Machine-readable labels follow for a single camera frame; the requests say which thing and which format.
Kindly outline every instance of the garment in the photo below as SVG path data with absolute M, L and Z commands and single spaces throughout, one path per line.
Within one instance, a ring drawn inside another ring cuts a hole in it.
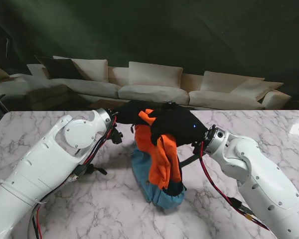
M 139 116 L 151 125 L 155 118 L 150 118 L 153 110 L 145 110 L 139 113 Z M 157 140 L 157 146 L 151 143 L 150 126 L 137 125 L 135 127 L 135 140 L 140 151 L 146 152 L 151 157 L 151 166 L 149 170 L 149 182 L 157 185 L 159 189 L 167 189 L 170 182 L 181 182 L 181 169 L 177 157 L 177 147 L 175 138 L 170 134 L 164 134 Z

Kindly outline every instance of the marble table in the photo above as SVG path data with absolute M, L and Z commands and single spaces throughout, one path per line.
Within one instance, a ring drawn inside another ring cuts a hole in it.
M 299 111 L 195 111 L 206 126 L 216 124 L 255 139 L 299 190 Z M 87 112 L 11 112 L 0 121 L 0 179 L 63 115 L 87 118 Z M 118 125 L 123 143 L 107 141 L 95 158 L 107 170 L 67 185 L 40 210 L 45 239 L 273 239 L 270 232 L 248 221 L 223 200 L 207 181 L 198 161 L 183 168 L 184 202 L 162 211 L 148 204 L 134 179 L 131 154 L 135 146 L 130 125 Z M 178 149 L 180 160 L 191 156 L 189 145 Z M 236 182 L 208 156 L 211 177 L 229 196 L 242 200 Z M 28 217 L 13 238 L 26 238 Z M 30 227 L 30 238 L 35 238 Z

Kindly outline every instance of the robotic arm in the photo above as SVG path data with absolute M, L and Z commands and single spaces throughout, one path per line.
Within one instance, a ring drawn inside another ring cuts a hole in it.
M 43 204 L 41 199 L 45 195 L 78 177 L 76 172 L 81 173 L 85 167 L 83 162 L 94 145 L 96 134 L 105 134 L 113 127 L 111 124 L 113 120 L 104 109 L 91 111 L 88 120 L 72 120 L 66 115 L 30 148 L 11 175 L 0 181 L 0 239 L 8 238 L 29 210 Z M 61 130 L 65 141 L 79 150 L 74 156 L 55 141 Z
M 299 192 L 261 153 L 257 142 L 213 126 L 204 144 L 204 152 L 216 160 L 225 175 L 237 180 L 246 203 L 274 235 L 299 239 Z
M 8 238 L 16 223 L 33 207 L 43 204 L 46 195 L 85 172 L 86 156 L 94 150 L 96 134 L 107 138 L 113 124 L 103 109 L 91 111 L 88 120 L 60 118 L 19 160 L 11 175 L 1 180 L 0 239 Z M 55 141 L 61 130 L 65 141 L 78 150 L 75 155 Z M 122 141 L 117 130 L 112 134 L 114 143 Z M 213 126 L 204 145 L 204 152 L 219 163 L 225 175 L 237 180 L 246 203 L 278 239 L 299 239 L 299 192 L 253 139 Z

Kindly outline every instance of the black cable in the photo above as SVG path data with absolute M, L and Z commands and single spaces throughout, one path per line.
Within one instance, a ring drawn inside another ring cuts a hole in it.
M 101 148 L 101 146 L 103 145 L 103 143 L 106 141 L 108 133 L 114 127 L 114 125 L 113 125 L 114 120 L 115 120 L 115 118 L 113 118 L 111 120 L 111 123 L 110 123 L 111 126 L 107 128 L 105 134 L 97 141 L 97 143 L 95 144 L 95 146 L 91 150 L 91 153 L 87 157 L 87 158 L 90 158 L 90 159 L 87 162 L 85 162 L 84 164 L 88 165 L 88 164 L 90 164 L 92 162 L 92 160 L 94 159 L 95 155 L 97 154 L 97 152 L 99 151 L 99 149 Z
M 36 223 L 35 223 L 34 216 L 32 217 L 32 224 L 33 224 L 33 228 L 34 228 L 34 233 L 35 233 L 35 237 L 36 237 L 36 239 L 40 239 L 40 238 L 39 238 L 38 228 L 36 227 Z

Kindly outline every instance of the white sofa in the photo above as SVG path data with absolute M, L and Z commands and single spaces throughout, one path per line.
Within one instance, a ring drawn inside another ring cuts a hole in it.
M 99 99 L 143 100 L 158 103 L 175 101 L 180 105 L 197 109 L 277 110 L 281 109 L 291 98 L 282 92 L 269 90 L 263 94 L 264 97 L 261 96 L 262 102 L 260 103 L 258 102 L 260 99 L 257 99 L 259 95 L 255 98 L 249 97 L 253 91 L 253 88 L 248 89 L 250 84 L 247 84 L 247 90 L 246 87 L 242 87 L 239 91 L 239 87 L 250 80 L 257 84 L 264 78 L 207 71 L 205 76 L 182 74 L 182 68 L 178 67 L 169 69 L 166 66 L 130 62 L 129 67 L 108 67 L 107 83 L 104 79 L 102 82 L 73 79 L 49 80 L 47 70 L 43 65 L 29 64 L 27 66 L 33 76 L 66 85 L 71 89 L 71 94 L 79 95 L 92 103 Z M 212 74 L 212 77 L 208 75 L 209 78 L 205 81 L 206 74 Z

